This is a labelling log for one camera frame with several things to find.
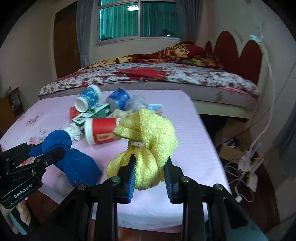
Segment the yellow towel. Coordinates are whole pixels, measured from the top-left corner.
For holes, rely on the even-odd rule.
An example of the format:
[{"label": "yellow towel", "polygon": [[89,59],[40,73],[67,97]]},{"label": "yellow towel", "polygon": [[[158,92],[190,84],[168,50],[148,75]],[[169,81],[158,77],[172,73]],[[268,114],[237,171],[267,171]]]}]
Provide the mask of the yellow towel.
[{"label": "yellow towel", "polygon": [[[126,166],[131,154],[136,156],[135,188],[145,190],[164,181],[164,166],[178,146],[172,123],[150,110],[140,109],[121,120],[113,133],[128,139],[128,150],[116,156],[107,167],[107,178],[116,176],[120,167]],[[143,142],[144,147],[131,145]]]}]

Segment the pink bedsheet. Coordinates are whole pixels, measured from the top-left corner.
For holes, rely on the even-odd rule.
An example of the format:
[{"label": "pink bedsheet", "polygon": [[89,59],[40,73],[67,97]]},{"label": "pink bedsheet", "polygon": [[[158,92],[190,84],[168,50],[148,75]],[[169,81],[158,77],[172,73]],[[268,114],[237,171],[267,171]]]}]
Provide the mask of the pink bedsheet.
[{"label": "pink bedsheet", "polygon": [[[180,90],[141,90],[129,93],[144,96],[148,104],[163,105],[163,116],[172,121],[179,141],[172,162],[182,168],[184,175],[208,186],[221,183],[230,190],[216,150],[187,94]],[[103,92],[102,99],[105,100],[109,94]],[[52,130],[68,126],[71,123],[69,108],[73,106],[76,97],[63,96],[38,101],[2,137],[2,149],[8,150],[24,142],[37,144]],[[72,147],[95,160],[103,171],[100,180],[103,182],[108,163],[127,149],[127,140],[90,146],[84,138],[73,141]],[[54,165],[46,169],[42,182],[43,186],[39,190],[58,203],[73,189],[65,174]],[[181,220],[182,205],[170,203],[163,182],[145,191],[135,190],[129,205],[118,205],[118,225],[127,228],[179,232]]]}]

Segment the human hand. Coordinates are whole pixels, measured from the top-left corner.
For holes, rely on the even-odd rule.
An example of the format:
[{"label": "human hand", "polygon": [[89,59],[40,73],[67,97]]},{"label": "human hand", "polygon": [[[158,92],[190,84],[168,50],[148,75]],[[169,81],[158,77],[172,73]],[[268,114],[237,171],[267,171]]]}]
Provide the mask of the human hand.
[{"label": "human hand", "polygon": [[[26,200],[22,200],[20,203],[18,203],[16,206],[16,209],[19,211],[20,213],[20,218],[21,220],[29,225],[30,222],[31,222],[31,215],[29,213],[29,210],[26,206]],[[19,231],[18,229],[14,226],[14,224],[12,223],[12,221],[10,220],[9,218],[9,214],[11,213],[11,211],[15,208],[13,207],[12,209],[6,209],[5,207],[3,207],[2,204],[0,204],[0,210],[1,210],[1,213],[3,214],[4,218],[6,219],[8,225],[12,228],[12,231],[15,233],[15,234],[18,234]]]}]

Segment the green curtain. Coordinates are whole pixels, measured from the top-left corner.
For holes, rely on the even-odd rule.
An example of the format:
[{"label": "green curtain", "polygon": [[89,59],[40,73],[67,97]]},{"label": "green curtain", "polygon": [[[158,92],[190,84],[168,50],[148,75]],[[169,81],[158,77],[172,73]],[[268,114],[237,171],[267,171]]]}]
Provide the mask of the green curtain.
[{"label": "green curtain", "polygon": [[100,40],[138,35],[138,11],[127,9],[132,5],[138,3],[121,4],[100,10]]},{"label": "green curtain", "polygon": [[[101,0],[101,5],[116,1],[118,0]],[[138,11],[127,9],[132,5],[138,3],[121,4],[100,10],[100,40],[138,35]],[[142,2],[141,36],[167,35],[181,37],[176,4]]]},{"label": "green curtain", "polygon": [[98,1],[98,5],[102,6],[102,5],[105,5],[105,4],[108,4],[108,3],[118,2],[118,1],[120,1],[120,0],[100,0],[100,1]]},{"label": "green curtain", "polygon": [[180,37],[179,19],[175,3],[142,2],[141,35]]}]

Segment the red and white cup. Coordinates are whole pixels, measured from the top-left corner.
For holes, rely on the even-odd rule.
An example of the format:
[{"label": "red and white cup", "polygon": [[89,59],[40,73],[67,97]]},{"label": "red and white cup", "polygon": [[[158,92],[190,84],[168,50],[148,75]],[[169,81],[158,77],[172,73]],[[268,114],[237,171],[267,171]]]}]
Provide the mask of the red and white cup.
[{"label": "red and white cup", "polygon": [[113,130],[118,126],[118,118],[86,118],[84,134],[89,145],[115,141]]}]

